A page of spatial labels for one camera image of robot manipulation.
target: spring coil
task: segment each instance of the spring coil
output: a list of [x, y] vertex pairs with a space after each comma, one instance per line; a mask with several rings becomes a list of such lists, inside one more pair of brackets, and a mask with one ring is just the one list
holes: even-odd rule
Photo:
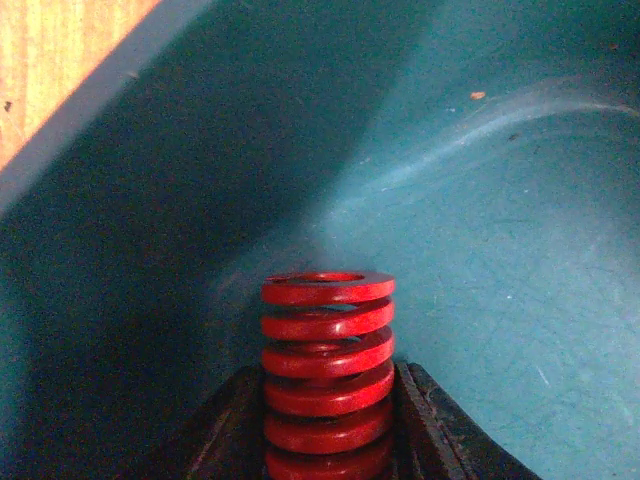
[[265, 463], [274, 480], [389, 478], [395, 287], [374, 272], [269, 277], [262, 353], [269, 411]]

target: red coil spring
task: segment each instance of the red coil spring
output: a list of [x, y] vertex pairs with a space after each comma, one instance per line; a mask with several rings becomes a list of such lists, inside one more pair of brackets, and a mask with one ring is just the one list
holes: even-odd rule
[[276, 340], [262, 353], [271, 478], [390, 476], [394, 287], [392, 276], [374, 272], [265, 281], [263, 301], [291, 307], [262, 318], [262, 332]]

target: wood grain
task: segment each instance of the wood grain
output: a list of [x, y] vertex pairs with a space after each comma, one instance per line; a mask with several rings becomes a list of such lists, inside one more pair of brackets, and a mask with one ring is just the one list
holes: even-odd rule
[[161, 0], [0, 0], [0, 169]]

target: plastic container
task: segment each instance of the plastic container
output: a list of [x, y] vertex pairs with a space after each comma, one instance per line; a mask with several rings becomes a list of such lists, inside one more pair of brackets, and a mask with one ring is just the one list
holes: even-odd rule
[[0, 175], [3, 476], [109, 478], [259, 361], [266, 276], [368, 269], [537, 474], [638, 478], [637, 4], [183, 3]]

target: scratch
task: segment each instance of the scratch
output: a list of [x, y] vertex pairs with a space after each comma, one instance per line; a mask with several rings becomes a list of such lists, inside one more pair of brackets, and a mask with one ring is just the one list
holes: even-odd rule
[[542, 370], [540, 370], [540, 367], [534, 364], [534, 367], [536, 367], [536, 370], [538, 370], [538, 373], [540, 374], [540, 378], [542, 378], [542, 381], [547, 385], [547, 387], [549, 387], [549, 380], [547, 380], [547, 377], [544, 376], [544, 373], [542, 373]]

